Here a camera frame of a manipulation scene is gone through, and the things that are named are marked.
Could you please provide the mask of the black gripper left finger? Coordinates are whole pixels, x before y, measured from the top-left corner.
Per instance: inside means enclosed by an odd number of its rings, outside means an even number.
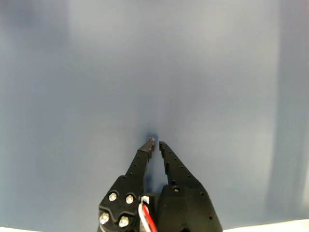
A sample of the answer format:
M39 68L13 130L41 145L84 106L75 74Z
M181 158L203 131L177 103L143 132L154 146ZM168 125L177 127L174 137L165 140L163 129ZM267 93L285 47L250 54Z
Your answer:
M144 176L155 148L151 137L138 149L125 175L114 182L98 207L99 232L138 232L140 196L144 194Z

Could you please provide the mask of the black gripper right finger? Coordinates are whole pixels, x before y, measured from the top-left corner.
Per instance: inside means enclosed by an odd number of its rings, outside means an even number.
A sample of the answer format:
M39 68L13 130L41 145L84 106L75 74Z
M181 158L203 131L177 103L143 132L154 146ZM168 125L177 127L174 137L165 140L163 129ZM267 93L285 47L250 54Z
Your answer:
M159 232L221 232L221 223L203 185L163 141L159 149L168 184L155 213Z

